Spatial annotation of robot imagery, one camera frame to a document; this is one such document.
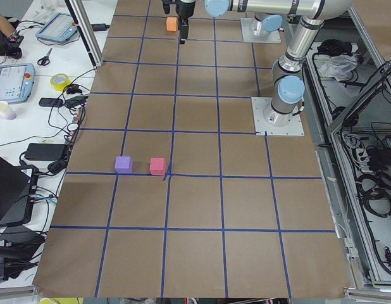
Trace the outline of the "orange foam block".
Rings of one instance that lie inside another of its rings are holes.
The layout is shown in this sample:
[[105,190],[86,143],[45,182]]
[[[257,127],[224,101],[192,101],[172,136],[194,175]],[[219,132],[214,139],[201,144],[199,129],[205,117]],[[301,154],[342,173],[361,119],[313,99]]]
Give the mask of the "orange foam block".
[[166,18],[166,30],[169,32],[176,32],[178,30],[178,18],[176,16]]

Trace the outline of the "small black power adapter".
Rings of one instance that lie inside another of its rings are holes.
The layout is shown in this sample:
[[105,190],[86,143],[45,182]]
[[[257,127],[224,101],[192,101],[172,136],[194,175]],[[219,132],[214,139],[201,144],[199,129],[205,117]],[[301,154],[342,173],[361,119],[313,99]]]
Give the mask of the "small black power adapter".
[[94,32],[102,32],[102,31],[107,31],[110,25],[106,23],[92,23],[91,27]]

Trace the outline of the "far teach pendant tablet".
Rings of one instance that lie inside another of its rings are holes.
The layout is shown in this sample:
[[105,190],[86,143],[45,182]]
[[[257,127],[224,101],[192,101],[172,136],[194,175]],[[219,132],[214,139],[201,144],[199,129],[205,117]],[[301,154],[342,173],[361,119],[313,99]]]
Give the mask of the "far teach pendant tablet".
[[71,15],[57,13],[35,34],[36,38],[44,41],[64,44],[76,33],[77,26]]

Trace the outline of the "teach pendant tablet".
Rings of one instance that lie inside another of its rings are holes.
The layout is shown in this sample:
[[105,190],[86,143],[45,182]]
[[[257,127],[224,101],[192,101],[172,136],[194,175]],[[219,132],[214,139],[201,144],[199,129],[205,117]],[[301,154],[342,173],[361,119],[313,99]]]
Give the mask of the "teach pendant tablet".
[[35,34],[36,38],[44,41],[64,44],[76,33],[77,26],[71,15],[57,13]]
[[0,66],[0,101],[22,103],[29,98],[35,68],[31,63]]

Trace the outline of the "yellow tape roll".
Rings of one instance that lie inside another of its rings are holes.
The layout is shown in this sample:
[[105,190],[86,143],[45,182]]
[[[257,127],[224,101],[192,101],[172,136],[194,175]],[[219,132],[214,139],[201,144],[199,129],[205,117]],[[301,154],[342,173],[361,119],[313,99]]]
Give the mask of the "yellow tape roll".
[[62,92],[66,87],[71,84],[69,76],[65,73],[57,73],[50,79],[50,84],[56,91]]

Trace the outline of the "pink foam block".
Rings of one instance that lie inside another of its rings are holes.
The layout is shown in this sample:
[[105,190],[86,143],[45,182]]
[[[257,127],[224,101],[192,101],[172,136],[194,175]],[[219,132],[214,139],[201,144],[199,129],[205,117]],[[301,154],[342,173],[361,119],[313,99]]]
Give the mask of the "pink foam block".
[[166,172],[166,160],[164,158],[151,158],[149,171],[151,175],[164,175]]

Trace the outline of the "purple foam block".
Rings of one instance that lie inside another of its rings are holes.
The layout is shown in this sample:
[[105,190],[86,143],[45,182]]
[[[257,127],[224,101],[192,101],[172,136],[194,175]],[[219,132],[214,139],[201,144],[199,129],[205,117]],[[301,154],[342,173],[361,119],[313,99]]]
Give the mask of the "purple foam block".
[[117,156],[115,160],[115,172],[118,174],[131,174],[133,160],[130,156]]

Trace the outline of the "black remote phone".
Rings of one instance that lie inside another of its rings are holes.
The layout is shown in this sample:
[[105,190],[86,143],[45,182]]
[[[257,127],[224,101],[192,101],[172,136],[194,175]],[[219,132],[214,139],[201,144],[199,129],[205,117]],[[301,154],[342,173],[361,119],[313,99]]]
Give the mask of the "black remote phone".
[[40,98],[39,106],[48,108],[60,108],[63,106],[63,100],[60,98]]

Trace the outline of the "crumpled white cloth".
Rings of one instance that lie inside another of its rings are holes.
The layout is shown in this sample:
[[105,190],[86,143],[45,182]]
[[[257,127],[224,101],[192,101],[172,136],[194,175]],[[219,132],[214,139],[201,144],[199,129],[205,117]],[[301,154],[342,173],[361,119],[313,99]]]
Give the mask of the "crumpled white cloth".
[[319,68],[322,77],[334,78],[336,81],[349,80],[353,76],[358,60],[355,56],[339,55],[329,58]]

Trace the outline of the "near teach pendant tablet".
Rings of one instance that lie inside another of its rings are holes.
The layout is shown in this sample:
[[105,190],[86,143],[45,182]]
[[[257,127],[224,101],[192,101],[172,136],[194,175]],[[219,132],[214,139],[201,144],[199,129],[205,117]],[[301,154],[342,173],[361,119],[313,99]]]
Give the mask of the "near teach pendant tablet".
[[0,66],[0,101],[22,103],[29,98],[35,68],[31,63]]

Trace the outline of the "black power adapter brick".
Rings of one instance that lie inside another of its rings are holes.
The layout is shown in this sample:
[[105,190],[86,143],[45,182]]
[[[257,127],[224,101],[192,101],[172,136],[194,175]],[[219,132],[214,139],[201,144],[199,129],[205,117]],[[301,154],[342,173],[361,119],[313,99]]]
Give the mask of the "black power adapter brick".
[[25,153],[25,159],[37,161],[59,160],[63,157],[64,144],[30,143]]

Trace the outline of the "white paper cup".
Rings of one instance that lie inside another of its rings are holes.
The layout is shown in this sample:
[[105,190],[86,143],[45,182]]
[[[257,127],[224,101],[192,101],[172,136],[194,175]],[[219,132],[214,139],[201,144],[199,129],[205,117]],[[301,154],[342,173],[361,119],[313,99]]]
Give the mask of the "white paper cup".
[[0,116],[7,120],[14,120],[16,118],[16,112],[6,101],[0,101]]

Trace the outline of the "aluminium frame post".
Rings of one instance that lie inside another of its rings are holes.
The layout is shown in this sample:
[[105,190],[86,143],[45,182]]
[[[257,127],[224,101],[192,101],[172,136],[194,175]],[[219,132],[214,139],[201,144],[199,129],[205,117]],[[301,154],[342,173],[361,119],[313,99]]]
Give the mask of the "aluminium frame post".
[[100,67],[103,63],[102,52],[97,43],[83,2],[81,0],[65,0],[65,4],[78,28],[92,66],[94,69]]

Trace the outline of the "black handled scissors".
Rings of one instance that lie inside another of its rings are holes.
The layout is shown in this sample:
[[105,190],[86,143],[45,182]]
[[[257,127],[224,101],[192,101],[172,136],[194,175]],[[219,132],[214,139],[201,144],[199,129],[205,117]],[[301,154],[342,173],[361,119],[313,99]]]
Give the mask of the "black handled scissors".
[[38,64],[39,66],[44,67],[44,66],[47,66],[47,65],[50,63],[49,57],[50,57],[50,54],[51,54],[52,50],[53,50],[53,49],[51,48],[51,49],[46,53],[45,56],[43,56],[43,57],[41,57],[40,59],[37,60],[37,64]]

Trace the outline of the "aluminium side rail frame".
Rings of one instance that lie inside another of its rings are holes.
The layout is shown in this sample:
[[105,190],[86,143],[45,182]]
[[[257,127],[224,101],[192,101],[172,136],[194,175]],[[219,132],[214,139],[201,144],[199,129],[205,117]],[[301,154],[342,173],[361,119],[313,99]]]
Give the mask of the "aluminium side rail frame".
[[[329,58],[355,56],[349,80],[322,77]],[[327,21],[306,57],[310,96],[330,154],[323,162],[358,288],[391,291],[391,1],[356,1]]]

